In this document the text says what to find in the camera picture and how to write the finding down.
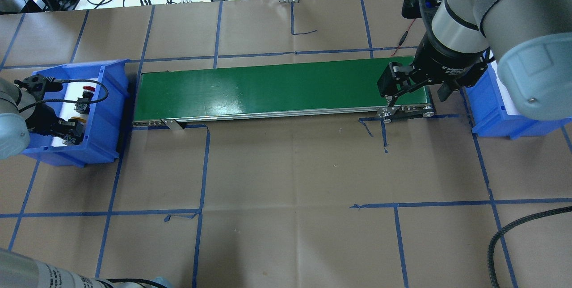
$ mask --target label on robot arm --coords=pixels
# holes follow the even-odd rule
[[[38,266],[38,288],[105,288],[94,279],[80,276],[47,263],[36,261]]]

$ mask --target conveyor belt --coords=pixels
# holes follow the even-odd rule
[[[147,73],[134,125],[375,111],[387,105],[376,82],[390,61],[411,57]],[[397,104],[429,103],[420,89]]]

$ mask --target blue storage bin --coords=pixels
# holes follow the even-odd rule
[[[55,147],[51,146],[53,137],[30,134],[30,145],[22,153],[53,166],[113,162],[119,157],[116,151],[119,137],[123,103],[129,96],[127,93],[127,76],[124,64],[128,59],[109,60],[106,62],[65,64],[40,70],[34,74],[55,77],[56,79],[92,79],[104,84],[109,90],[109,96],[100,103],[90,105],[88,122],[84,128],[84,141],[79,145]],[[44,99],[63,99],[67,84],[59,92],[46,93]],[[93,99],[100,98],[104,92],[96,87]],[[47,103],[55,113],[61,111],[62,103]]]
[[[472,131],[480,137],[536,137],[572,121],[572,117],[559,121],[535,121],[523,115],[509,115],[492,68],[483,74],[474,87],[467,88],[466,91],[475,121]]]

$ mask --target blue tape line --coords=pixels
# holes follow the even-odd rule
[[[568,203],[568,202],[572,202],[572,198],[495,200],[495,203],[497,205],[522,205],[527,203]]]
[[[472,119],[471,119],[470,114],[469,114],[470,111],[468,110],[468,103],[467,103],[467,99],[465,97],[463,89],[460,89],[460,94],[461,94],[461,97],[463,98],[463,104],[464,104],[465,110],[467,112],[467,118],[468,118],[469,124],[470,124],[471,129],[472,129],[474,127],[474,125],[472,123]],[[472,141],[475,144],[476,154],[479,158],[480,169],[483,173],[484,184],[487,187],[488,198],[489,198],[490,203],[491,203],[492,214],[494,215],[494,218],[495,218],[496,229],[498,231],[500,231],[502,229],[501,219],[499,217],[498,210],[496,209],[496,203],[495,203],[494,195],[492,194],[492,189],[490,188],[490,180],[488,178],[487,169],[484,165],[483,154],[480,151],[479,140],[477,139],[476,134],[471,133],[471,135],[472,135]],[[514,269],[513,269],[513,262],[510,259],[509,250],[506,246],[506,241],[505,241],[504,237],[500,238],[500,243],[502,246],[503,253],[505,254],[505,260],[506,260],[507,267],[509,268],[509,275],[510,275],[511,282],[513,283],[513,288],[518,288],[517,278],[514,274]]]
[[[194,219],[194,217],[198,216],[199,214],[199,212],[193,213],[191,215],[168,214],[166,215],[165,219],[163,219],[163,221],[168,222],[171,220],[171,217],[184,217],[185,219]]]
[[[217,23],[216,23],[216,40],[214,41],[215,44],[214,44],[213,68],[216,68],[217,59],[219,58],[220,23],[222,18],[223,18],[223,2],[221,1],[219,4],[219,17],[217,18]]]
[[[151,63],[151,62],[171,62],[173,60],[197,60],[197,59],[213,59],[214,56],[192,56],[192,57],[172,57],[172,58],[152,58],[152,59],[144,59],[144,63]]]
[[[39,213],[24,213],[23,217],[100,217],[107,215],[104,211],[94,212],[39,212]]]
[[[572,153],[572,142],[570,142],[570,136],[568,135],[568,132],[566,131],[564,126],[560,127],[560,129],[562,130],[562,135],[564,135],[564,139],[566,139],[566,143],[568,144],[568,148],[570,149],[570,152]]]
[[[386,124],[383,121],[379,121],[382,124],[382,137],[383,137],[383,149],[386,151],[387,153],[387,136],[386,136]]]
[[[108,231],[109,231],[109,223],[111,221],[111,213],[113,210],[113,203],[115,202],[115,195],[117,192],[117,184],[119,182],[119,176],[121,174],[121,166],[123,164],[123,157],[125,154],[125,147],[127,145],[127,135],[125,135],[125,141],[123,141],[123,148],[121,149],[121,154],[119,157],[119,162],[117,162],[117,171],[115,174],[115,180],[113,181],[113,189],[111,192],[111,198],[109,199],[109,207],[108,207],[108,212],[107,212],[107,217],[105,219],[105,226],[104,226],[104,233],[101,239],[101,246],[100,246],[100,254],[97,258],[97,267],[96,267],[96,274],[95,277],[99,277],[100,276],[100,271],[101,271],[101,263],[104,259],[104,251],[105,251],[105,244],[107,242],[107,235],[108,235]]]
[[[337,54],[338,52],[370,51],[369,48],[295,51],[294,54]]]
[[[365,119],[365,118],[360,118],[360,119],[358,119],[357,121],[359,121],[360,124],[362,124],[362,125],[364,125],[364,126],[366,127],[366,131],[367,131],[367,133],[370,135],[370,137],[374,137],[374,136],[372,135],[372,133],[370,132],[370,128],[367,127],[367,124],[366,124],[366,122],[365,122],[365,121],[373,121],[373,120],[371,120],[371,119]]]
[[[206,172],[209,165],[209,148],[210,148],[210,131],[206,130],[206,141],[205,141],[205,158],[202,163],[202,187],[201,187],[201,203],[200,208],[205,207],[205,192],[206,192]]]
[[[355,204],[350,209],[379,209],[394,207],[451,207],[451,206],[482,206],[488,205],[488,200],[476,201],[449,201],[449,202],[402,202],[402,203],[368,203],[366,205]]]
[[[153,20],[154,10],[155,10],[155,6],[153,5],[153,7],[151,7],[151,17],[149,18],[149,27],[147,28],[147,36],[145,37],[145,43],[143,44],[143,51],[142,51],[141,59],[145,58],[144,57],[145,56],[145,50],[147,49],[147,41],[149,40],[149,32],[151,31],[151,22]],[[135,81],[135,90],[137,90],[137,84],[139,83],[139,77],[141,76],[141,64],[142,63],[143,62],[141,62],[139,64],[139,71],[137,72],[137,80]],[[134,108],[135,108],[135,100],[129,101],[128,106],[126,107],[125,110],[126,110],[126,113],[130,113],[130,115],[129,115],[129,119],[126,121],[132,121],[133,120],[133,114],[135,113]],[[111,192],[111,197],[109,199],[107,217],[105,219],[104,233],[103,233],[102,239],[101,239],[100,254],[97,258],[96,273],[94,275],[95,277],[100,276],[101,263],[102,263],[103,258],[104,258],[105,244],[107,241],[107,236],[108,236],[108,231],[109,231],[109,223],[111,221],[111,216],[113,215],[113,204],[115,203],[115,196],[117,193],[117,184],[119,183],[119,178],[120,178],[120,174],[121,174],[121,167],[123,166],[123,159],[125,158],[125,149],[127,148],[127,142],[130,139],[129,133],[131,132],[131,125],[126,124],[125,127],[123,127],[123,129],[125,129],[125,131],[124,131],[125,135],[123,136],[123,144],[121,146],[121,151],[120,151],[119,159],[117,162],[117,170],[115,173],[115,180],[113,180],[113,188],[112,188],[112,192]]]
[[[360,121],[380,121],[381,119],[379,117],[362,117],[360,118]]]
[[[141,77],[141,70],[143,70],[143,62],[145,61],[145,53],[147,52],[147,43],[149,42],[149,34],[151,34],[151,25],[153,24],[154,14],[155,14],[155,5],[152,5],[151,15],[149,16],[149,24],[147,25],[147,33],[145,34],[145,42],[143,43],[143,51],[141,52],[141,59],[139,60],[139,69],[137,70],[137,82]]]
[[[28,184],[28,189],[26,190],[26,195],[24,196],[24,201],[22,202],[22,207],[20,208],[20,214],[18,215],[18,220],[16,220],[16,225],[14,226],[14,231],[12,232],[12,237],[10,238],[10,243],[8,244],[8,251],[12,251],[14,247],[14,243],[16,242],[16,236],[18,235],[18,230],[20,229],[20,223],[22,221],[22,215],[26,210],[26,205],[28,203],[28,199],[30,198],[30,193],[32,191],[32,187],[34,186],[35,176],[38,172],[39,167],[39,160],[36,160],[36,164],[34,166],[34,172],[32,172],[32,176],[30,178],[30,184]]]
[[[154,215],[154,214],[181,214],[200,213],[200,209],[144,209],[138,211],[112,211],[111,215]]]
[[[457,118],[460,117],[461,115],[459,114],[443,114],[443,115],[433,115],[431,117],[428,117],[428,119],[435,119],[435,118]]]
[[[192,288],[197,288],[198,253],[199,253],[199,247],[201,245],[201,232],[202,232],[202,213],[198,215],[197,236],[196,236],[196,239],[194,241],[194,262],[193,262]]]
[[[105,215],[157,215],[201,213],[201,209],[142,209],[133,211],[90,211],[90,212],[39,212],[39,213],[6,213],[0,214],[0,219],[8,217],[102,217]]]
[[[293,36],[298,36],[298,34],[309,34],[312,32],[316,32],[317,30],[312,30],[312,31],[308,31],[308,32],[300,32],[300,33],[294,33],[294,2],[290,3],[290,32],[292,33]]]
[[[26,16],[26,13],[23,13],[22,17],[20,17],[20,22],[16,26],[16,30],[14,31],[14,36],[12,36],[12,40],[10,40],[10,44],[8,45],[8,48],[6,49],[6,54],[4,54],[4,58],[2,59],[2,62],[0,63],[0,70],[4,69],[4,64],[6,64],[6,60],[8,59],[8,55],[10,54],[10,51],[12,50],[12,46],[14,45],[14,42],[16,41],[16,37],[18,36],[18,32],[20,32],[20,28],[22,27],[22,23],[24,22],[25,16]]]
[[[294,52],[288,51],[288,52],[266,52],[264,54],[223,54],[219,56],[219,58],[266,57],[266,56],[282,56],[283,54],[294,54]]]
[[[206,173],[208,171],[209,163],[209,150],[210,150],[210,131],[208,127],[206,128],[206,140],[205,140],[205,158],[202,164],[202,188],[201,188],[201,202],[200,202],[200,214],[198,216],[197,224],[197,236],[194,243],[194,263],[193,263],[193,281],[192,287],[197,286],[197,276],[198,276],[198,253],[201,246],[201,232],[202,232],[202,209],[205,206],[205,193],[206,193]]]
[[[399,223],[399,211],[394,207],[395,231],[397,233],[397,244],[399,247],[399,259],[401,260],[401,272],[403,274],[403,286],[409,288],[409,279],[407,278],[407,265],[405,264],[405,251],[403,251],[403,238],[401,235],[401,224]]]
[[[364,3],[363,0],[359,0],[359,1],[362,4],[363,21],[366,24],[367,45],[370,48],[370,58],[374,58],[374,52],[373,52],[373,50],[371,50],[372,44],[371,44],[370,24],[367,21],[366,4]]]
[[[84,34],[85,24],[88,22],[88,15],[89,10],[85,12],[84,16],[84,23],[81,24],[80,34],[77,35],[76,45],[73,48],[73,52],[71,53],[70,63],[73,63],[74,58],[76,58],[77,48],[80,46],[81,36]]]

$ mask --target red wire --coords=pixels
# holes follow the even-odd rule
[[[417,20],[417,19],[413,19],[413,21],[409,24],[409,27],[407,27],[407,30],[406,30],[407,33],[409,33],[409,29],[411,29],[411,26],[413,26],[413,23],[415,23],[415,20]],[[397,53],[397,50],[399,50],[399,48],[401,48],[402,44],[403,43],[399,44],[397,46],[397,48],[395,48],[395,51],[390,55],[390,57],[395,56],[395,54]]]

